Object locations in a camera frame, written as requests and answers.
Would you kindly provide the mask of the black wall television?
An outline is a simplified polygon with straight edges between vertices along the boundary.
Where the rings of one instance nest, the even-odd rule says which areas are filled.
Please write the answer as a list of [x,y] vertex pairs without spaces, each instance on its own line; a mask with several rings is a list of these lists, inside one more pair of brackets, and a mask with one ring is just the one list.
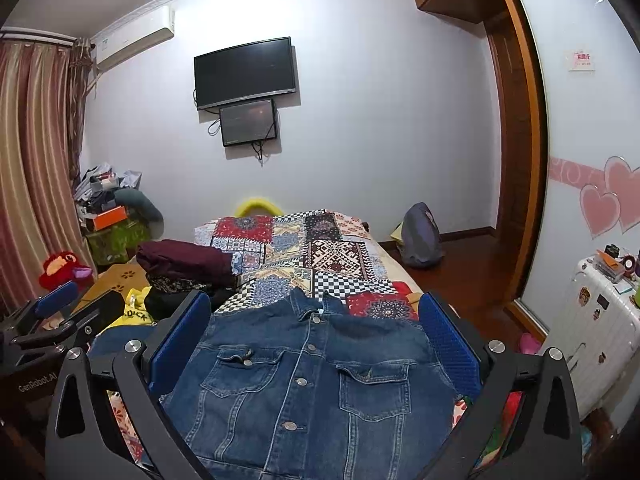
[[297,91],[290,37],[239,44],[198,55],[193,62],[198,110]]

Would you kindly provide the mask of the maroon folded garment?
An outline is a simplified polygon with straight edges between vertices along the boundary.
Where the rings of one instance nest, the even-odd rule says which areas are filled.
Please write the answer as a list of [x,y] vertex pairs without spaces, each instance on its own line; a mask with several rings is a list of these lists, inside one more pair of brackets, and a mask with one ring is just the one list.
[[181,240],[149,240],[138,246],[136,258],[153,276],[212,285],[233,282],[231,255],[213,247]]

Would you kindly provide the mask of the yellow printed t-shirt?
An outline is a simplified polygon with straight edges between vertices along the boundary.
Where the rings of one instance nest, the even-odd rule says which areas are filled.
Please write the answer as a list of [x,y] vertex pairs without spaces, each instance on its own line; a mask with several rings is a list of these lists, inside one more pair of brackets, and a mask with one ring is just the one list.
[[154,326],[156,324],[150,312],[146,310],[145,299],[151,291],[151,286],[142,289],[132,288],[125,298],[125,307],[122,315],[104,328],[104,332],[116,327],[129,326]]

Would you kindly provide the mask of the white air conditioner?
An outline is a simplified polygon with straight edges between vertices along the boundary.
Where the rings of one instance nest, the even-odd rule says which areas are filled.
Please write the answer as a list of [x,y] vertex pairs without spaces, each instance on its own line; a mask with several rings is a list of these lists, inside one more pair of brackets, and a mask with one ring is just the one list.
[[105,73],[175,36],[175,12],[161,6],[96,40],[96,69]]

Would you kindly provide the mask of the striped red curtain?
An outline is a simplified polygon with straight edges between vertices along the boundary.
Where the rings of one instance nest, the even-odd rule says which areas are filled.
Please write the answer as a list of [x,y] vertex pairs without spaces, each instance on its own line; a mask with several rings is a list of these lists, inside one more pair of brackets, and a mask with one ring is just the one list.
[[91,261],[73,198],[89,65],[86,44],[2,40],[2,314],[41,294],[48,257]]

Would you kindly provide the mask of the red plush toy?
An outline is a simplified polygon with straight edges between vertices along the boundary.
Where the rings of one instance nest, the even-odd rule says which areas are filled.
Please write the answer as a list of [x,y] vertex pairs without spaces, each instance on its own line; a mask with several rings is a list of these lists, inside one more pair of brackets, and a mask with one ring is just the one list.
[[42,274],[38,278],[41,288],[52,292],[67,282],[75,283],[80,289],[90,287],[93,282],[93,270],[86,266],[74,252],[57,252],[50,255],[42,264]]

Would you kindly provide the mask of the black patterned garment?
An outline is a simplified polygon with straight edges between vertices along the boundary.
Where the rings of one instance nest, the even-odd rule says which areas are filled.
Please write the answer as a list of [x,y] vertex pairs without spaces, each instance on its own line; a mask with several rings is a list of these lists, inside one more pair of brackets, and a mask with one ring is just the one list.
[[168,278],[153,274],[148,274],[146,279],[151,289],[145,297],[144,305],[154,321],[170,318],[192,290],[204,292],[209,298],[212,312],[221,307],[236,292],[234,278],[229,283],[222,284],[198,283],[187,278]]

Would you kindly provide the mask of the small wall monitor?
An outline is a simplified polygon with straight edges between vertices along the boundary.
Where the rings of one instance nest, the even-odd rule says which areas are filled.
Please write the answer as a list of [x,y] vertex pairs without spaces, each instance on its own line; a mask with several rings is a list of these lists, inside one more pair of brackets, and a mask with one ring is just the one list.
[[273,100],[258,100],[221,107],[221,140],[225,148],[266,142],[278,135]]

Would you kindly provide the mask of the blue denim jacket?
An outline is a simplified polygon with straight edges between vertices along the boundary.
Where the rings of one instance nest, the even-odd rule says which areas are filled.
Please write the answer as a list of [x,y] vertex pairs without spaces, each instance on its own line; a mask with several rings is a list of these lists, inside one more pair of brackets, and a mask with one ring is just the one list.
[[217,479],[411,479],[450,434],[458,393],[417,322],[294,289],[204,328],[149,388]]

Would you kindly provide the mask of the white suitcase with stickers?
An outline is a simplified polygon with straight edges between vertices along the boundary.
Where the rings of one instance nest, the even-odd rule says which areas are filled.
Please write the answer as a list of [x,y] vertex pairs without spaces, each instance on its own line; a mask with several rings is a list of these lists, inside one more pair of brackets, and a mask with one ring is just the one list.
[[639,308],[624,267],[609,268],[604,253],[582,259],[539,352],[563,360],[578,414],[586,417],[624,374],[639,349]]

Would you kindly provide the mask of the patchwork bed cover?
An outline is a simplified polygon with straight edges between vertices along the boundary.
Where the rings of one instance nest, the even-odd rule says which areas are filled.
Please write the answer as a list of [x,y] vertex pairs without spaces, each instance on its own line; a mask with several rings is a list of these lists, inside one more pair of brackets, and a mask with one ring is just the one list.
[[198,226],[194,242],[231,256],[238,286],[220,314],[265,307],[298,288],[337,298],[352,315],[418,318],[422,290],[356,217],[326,209],[221,217]]

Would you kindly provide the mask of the pink heart wall sticker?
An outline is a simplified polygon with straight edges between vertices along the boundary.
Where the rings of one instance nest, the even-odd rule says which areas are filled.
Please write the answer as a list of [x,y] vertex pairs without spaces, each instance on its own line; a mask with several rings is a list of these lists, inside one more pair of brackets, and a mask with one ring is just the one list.
[[578,189],[578,205],[592,238],[616,226],[623,233],[638,226],[640,170],[623,157],[609,157],[602,169],[552,157],[549,178]]

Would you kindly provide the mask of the brown wooden door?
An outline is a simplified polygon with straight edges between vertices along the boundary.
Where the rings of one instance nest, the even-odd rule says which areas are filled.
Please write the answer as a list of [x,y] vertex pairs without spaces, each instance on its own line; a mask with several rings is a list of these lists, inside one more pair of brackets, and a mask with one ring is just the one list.
[[495,65],[501,125],[498,234],[514,257],[503,300],[521,296],[539,238],[548,169],[544,85],[522,0],[485,22]]

